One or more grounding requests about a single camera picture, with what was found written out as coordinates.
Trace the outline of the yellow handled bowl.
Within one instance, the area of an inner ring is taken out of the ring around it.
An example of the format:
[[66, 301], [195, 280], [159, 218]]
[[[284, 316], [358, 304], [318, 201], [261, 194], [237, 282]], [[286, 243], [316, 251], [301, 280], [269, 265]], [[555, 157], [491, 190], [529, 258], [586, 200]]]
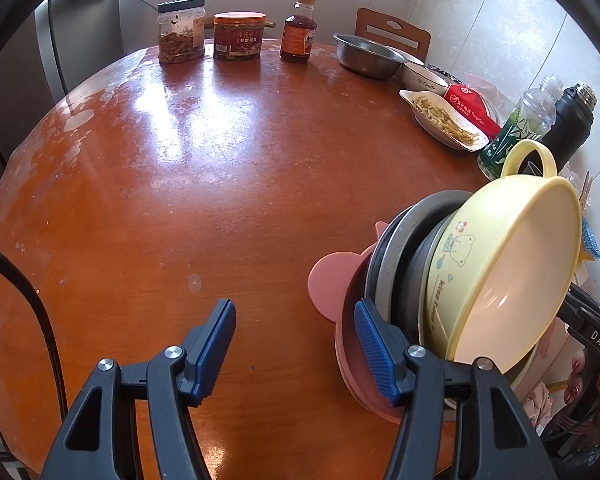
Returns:
[[515, 366], [553, 322], [576, 273], [582, 212], [542, 143], [522, 140], [499, 178], [452, 214], [428, 271], [426, 347], [448, 361]]

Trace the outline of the wooden folding stand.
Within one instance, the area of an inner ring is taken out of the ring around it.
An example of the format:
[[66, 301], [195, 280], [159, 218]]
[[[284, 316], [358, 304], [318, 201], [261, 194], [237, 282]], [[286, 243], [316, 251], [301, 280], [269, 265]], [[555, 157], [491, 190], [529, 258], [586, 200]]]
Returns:
[[588, 196], [591, 193], [592, 185], [593, 185], [593, 177], [591, 176], [591, 174], [589, 172], [587, 172], [584, 177], [580, 196], [579, 196], [579, 203], [580, 203], [580, 206], [582, 209], [585, 209], [586, 204], [588, 203]]

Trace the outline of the black thermos flask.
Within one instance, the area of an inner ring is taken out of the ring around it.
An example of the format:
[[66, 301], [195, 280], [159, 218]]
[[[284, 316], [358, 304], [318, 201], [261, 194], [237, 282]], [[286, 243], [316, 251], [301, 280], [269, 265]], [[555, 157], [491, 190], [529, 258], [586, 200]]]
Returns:
[[539, 142], [552, 153], [557, 171], [562, 170], [572, 155], [588, 140], [596, 104], [593, 89], [582, 81], [565, 88], [562, 98], [556, 103], [554, 126]]

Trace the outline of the white ceramic bowl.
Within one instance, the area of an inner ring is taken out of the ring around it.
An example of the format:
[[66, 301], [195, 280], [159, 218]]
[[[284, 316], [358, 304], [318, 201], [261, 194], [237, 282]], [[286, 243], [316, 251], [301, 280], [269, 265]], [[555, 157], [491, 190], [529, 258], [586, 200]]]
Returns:
[[428, 68], [406, 62], [402, 65], [401, 79], [406, 90], [430, 91], [438, 96], [444, 96], [449, 84]]

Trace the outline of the clear jar black lid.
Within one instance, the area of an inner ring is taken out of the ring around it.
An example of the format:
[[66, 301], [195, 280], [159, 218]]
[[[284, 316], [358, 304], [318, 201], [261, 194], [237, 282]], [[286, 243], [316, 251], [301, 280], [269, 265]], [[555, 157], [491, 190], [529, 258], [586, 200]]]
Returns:
[[176, 64], [204, 54], [206, 0], [174, 0], [158, 4], [158, 48], [161, 64]]

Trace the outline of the wide-rim steel bowl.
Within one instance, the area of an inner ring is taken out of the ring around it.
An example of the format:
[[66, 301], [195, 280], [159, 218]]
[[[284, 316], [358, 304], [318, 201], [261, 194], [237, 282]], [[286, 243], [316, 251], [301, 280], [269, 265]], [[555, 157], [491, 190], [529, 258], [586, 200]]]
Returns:
[[392, 323], [394, 286], [415, 250], [469, 196], [471, 192], [461, 190], [430, 194], [397, 214], [382, 231], [367, 267], [363, 297], [373, 301], [385, 322]]

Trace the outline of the pink bear plate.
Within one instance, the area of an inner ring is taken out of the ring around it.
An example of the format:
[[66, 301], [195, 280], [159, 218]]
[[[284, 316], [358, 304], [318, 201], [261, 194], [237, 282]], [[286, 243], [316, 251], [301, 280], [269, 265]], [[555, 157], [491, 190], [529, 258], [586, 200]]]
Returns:
[[[378, 221], [378, 240], [388, 223]], [[378, 243], [356, 252], [332, 252], [317, 261], [308, 277], [308, 293], [313, 307], [335, 324], [335, 353], [340, 374], [349, 392], [363, 408], [398, 424], [403, 410], [394, 408], [375, 384], [353, 322], [355, 304], [363, 296], [366, 270]]]

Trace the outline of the yellow shell-shaped plate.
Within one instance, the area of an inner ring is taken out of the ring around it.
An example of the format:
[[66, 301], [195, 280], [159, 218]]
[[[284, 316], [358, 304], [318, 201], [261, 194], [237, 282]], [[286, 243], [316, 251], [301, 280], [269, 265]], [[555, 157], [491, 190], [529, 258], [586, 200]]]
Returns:
[[504, 374], [518, 400], [524, 400], [545, 373], [545, 360], [536, 344], [515, 366]]

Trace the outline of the green drink bottle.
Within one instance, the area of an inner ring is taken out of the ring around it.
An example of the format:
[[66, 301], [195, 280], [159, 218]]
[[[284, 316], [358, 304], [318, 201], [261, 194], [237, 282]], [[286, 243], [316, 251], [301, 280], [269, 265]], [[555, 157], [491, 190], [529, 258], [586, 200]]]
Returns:
[[502, 172], [510, 150], [521, 140], [540, 140], [556, 120], [556, 103], [562, 98], [562, 81], [545, 76], [539, 87], [524, 92], [498, 135], [480, 152], [477, 164], [490, 181]]

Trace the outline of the steel pan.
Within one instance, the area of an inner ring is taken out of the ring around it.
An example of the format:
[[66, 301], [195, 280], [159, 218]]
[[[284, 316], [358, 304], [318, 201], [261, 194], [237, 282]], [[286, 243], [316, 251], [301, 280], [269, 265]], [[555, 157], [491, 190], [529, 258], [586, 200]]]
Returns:
[[414, 205], [407, 207], [388, 224], [368, 264], [364, 297], [373, 301], [385, 321], [390, 320], [393, 282], [399, 262], [415, 229], [414, 209]]

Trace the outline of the blue and yellow basket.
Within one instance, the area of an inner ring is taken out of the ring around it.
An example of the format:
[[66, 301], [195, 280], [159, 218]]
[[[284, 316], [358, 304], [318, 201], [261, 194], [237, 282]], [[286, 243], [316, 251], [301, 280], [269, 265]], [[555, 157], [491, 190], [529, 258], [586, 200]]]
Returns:
[[600, 248], [598, 248], [592, 226], [588, 222], [588, 219], [583, 217], [579, 261], [596, 261], [599, 258]]

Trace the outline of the red lidded jar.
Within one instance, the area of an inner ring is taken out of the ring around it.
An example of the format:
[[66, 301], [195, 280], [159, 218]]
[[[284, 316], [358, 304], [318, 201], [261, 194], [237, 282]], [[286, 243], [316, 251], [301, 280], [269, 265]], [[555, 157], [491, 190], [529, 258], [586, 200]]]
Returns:
[[223, 12], [213, 17], [213, 57], [249, 61], [261, 52], [266, 15], [260, 12]]

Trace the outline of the red tissue pack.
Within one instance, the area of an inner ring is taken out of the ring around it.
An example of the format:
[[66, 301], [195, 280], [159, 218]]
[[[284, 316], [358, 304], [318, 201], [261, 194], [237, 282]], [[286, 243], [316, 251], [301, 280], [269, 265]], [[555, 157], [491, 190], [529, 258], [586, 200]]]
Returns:
[[501, 126], [496, 114], [478, 91], [464, 84], [450, 84], [444, 98], [489, 140], [493, 140], [500, 133]]

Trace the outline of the small steel bowl far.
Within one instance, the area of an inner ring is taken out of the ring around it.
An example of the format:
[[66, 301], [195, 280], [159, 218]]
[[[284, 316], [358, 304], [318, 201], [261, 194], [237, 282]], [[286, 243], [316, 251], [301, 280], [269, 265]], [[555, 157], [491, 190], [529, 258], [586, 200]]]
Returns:
[[333, 34], [339, 63], [367, 78], [387, 80], [393, 77], [406, 58], [378, 42], [350, 34]]

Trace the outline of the brown sauce bottle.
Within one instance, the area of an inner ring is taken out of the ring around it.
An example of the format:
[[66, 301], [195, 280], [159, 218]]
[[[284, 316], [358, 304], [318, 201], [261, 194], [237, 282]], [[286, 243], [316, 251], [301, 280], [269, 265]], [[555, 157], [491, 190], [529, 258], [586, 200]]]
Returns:
[[283, 61], [309, 61], [317, 24], [314, 21], [316, 0], [296, 0], [294, 12], [285, 20], [279, 56]]

